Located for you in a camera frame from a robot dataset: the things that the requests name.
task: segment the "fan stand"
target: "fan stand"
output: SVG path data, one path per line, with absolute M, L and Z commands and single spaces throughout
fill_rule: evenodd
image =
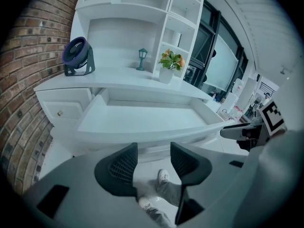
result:
M 87 63 L 85 72 L 76 72 L 73 67 L 65 64 L 65 76 L 82 76 L 95 71 L 95 63 L 93 57 L 93 49 L 90 47 L 87 55 Z

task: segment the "teal miniature lantern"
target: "teal miniature lantern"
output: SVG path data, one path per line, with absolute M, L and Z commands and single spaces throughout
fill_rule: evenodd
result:
M 147 53 L 148 51 L 145 48 L 139 50 L 139 58 L 141 59 L 141 62 L 139 64 L 139 67 L 136 68 L 136 70 L 144 71 L 143 60 L 146 58 Z

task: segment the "white sneaker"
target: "white sneaker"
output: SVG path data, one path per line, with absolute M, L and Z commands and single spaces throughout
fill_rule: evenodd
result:
M 147 211 L 149 208 L 153 207 L 150 200 L 146 197 L 141 197 L 138 200 L 138 204 L 144 211 Z
M 165 182 L 170 181 L 169 173 L 165 169 L 162 169 L 158 172 L 158 183 L 160 184 L 163 181 Z

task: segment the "person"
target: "person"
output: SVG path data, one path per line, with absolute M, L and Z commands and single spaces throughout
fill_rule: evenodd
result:
M 270 101 L 270 94 L 265 93 L 265 101 L 263 102 L 263 105 L 266 105 Z
M 170 182 L 167 170 L 158 172 L 156 191 L 159 197 L 165 199 L 171 205 L 179 206 L 181 199 L 181 186 Z M 168 216 L 161 210 L 155 208 L 147 197 L 138 200 L 139 206 L 162 228 L 173 228 Z

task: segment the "white ceiling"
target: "white ceiling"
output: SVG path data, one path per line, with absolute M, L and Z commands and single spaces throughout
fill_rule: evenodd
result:
M 247 36 L 251 38 L 257 70 L 277 85 L 288 77 L 280 74 L 282 66 L 289 70 L 303 63 L 302 39 L 293 23 L 276 0 L 233 0 L 235 11 L 242 17 Z

